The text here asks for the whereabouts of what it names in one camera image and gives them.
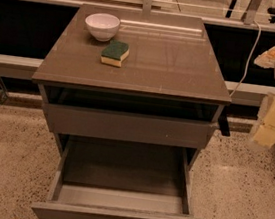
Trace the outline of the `grey drawer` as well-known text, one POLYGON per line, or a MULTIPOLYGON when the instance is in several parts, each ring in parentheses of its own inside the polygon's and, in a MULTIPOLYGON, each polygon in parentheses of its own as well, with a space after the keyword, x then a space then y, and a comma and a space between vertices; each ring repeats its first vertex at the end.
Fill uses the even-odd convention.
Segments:
POLYGON ((184 149, 71 136, 39 219, 199 219, 184 149))
POLYGON ((52 133, 135 141, 173 147, 205 148, 217 125, 84 107, 43 104, 52 133))

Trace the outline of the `grey drawer cabinet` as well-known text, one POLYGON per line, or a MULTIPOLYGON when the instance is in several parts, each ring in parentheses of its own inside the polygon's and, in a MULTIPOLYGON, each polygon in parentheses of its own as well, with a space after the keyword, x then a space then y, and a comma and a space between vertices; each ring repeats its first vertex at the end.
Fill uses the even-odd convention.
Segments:
MULTIPOLYGON (((117 68, 101 63, 105 44, 85 24, 101 11, 82 5, 34 73, 43 104, 217 125, 231 98, 201 19, 113 9, 121 22, 116 37, 130 47, 117 68)), ((53 134, 59 149, 71 136, 53 134)), ((203 149, 181 148, 189 162, 203 149)))

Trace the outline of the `grey top drawer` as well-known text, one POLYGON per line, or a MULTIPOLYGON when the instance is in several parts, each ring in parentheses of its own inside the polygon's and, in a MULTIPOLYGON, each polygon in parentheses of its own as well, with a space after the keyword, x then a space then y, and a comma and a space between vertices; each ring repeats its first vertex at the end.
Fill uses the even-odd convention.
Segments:
POLYGON ((43 104, 52 133, 135 141, 173 147, 205 148, 217 125, 84 107, 43 104))

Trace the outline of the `green yellow sponge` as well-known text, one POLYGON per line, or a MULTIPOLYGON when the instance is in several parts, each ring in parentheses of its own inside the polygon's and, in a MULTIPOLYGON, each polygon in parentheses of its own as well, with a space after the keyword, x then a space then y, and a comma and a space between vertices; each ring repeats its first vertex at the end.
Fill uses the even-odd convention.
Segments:
POLYGON ((102 50, 101 62, 110 66, 120 68, 124 59, 129 55, 129 45, 118 40, 110 41, 109 45, 102 50))

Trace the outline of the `white bowl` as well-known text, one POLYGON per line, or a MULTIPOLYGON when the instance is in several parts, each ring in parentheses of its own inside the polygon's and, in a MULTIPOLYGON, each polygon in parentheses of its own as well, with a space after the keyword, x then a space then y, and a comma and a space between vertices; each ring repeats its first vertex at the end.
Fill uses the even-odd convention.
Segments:
POLYGON ((87 30, 98 41, 108 41, 116 35, 119 30, 120 19, 106 13, 95 13, 85 19, 87 30))

